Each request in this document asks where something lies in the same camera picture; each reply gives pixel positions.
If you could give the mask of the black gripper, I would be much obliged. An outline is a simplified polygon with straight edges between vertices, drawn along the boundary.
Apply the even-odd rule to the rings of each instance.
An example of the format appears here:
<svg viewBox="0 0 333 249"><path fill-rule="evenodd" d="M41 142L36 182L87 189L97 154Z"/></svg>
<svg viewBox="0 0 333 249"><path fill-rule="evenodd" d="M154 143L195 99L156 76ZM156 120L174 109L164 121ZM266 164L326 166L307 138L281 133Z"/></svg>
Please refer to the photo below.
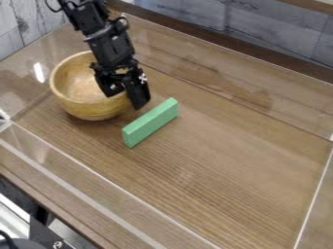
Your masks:
<svg viewBox="0 0 333 249"><path fill-rule="evenodd" d="M133 58L135 49L127 29L128 22L124 17L108 19L88 16L81 21L83 41L95 56L89 67L97 86L107 97L125 90L132 108L139 110L150 102L151 93Z"/></svg>

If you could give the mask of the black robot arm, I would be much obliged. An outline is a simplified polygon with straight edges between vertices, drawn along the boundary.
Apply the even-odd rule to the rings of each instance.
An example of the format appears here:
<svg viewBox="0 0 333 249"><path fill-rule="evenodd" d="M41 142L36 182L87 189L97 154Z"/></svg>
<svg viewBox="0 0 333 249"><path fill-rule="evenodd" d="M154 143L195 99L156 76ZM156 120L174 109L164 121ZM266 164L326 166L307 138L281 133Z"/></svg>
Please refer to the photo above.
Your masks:
<svg viewBox="0 0 333 249"><path fill-rule="evenodd" d="M104 0L56 0L75 31L83 34L96 60L89 64L96 84L107 97L124 92L135 110L151 100L148 82L127 34L125 17L109 18Z"/></svg>

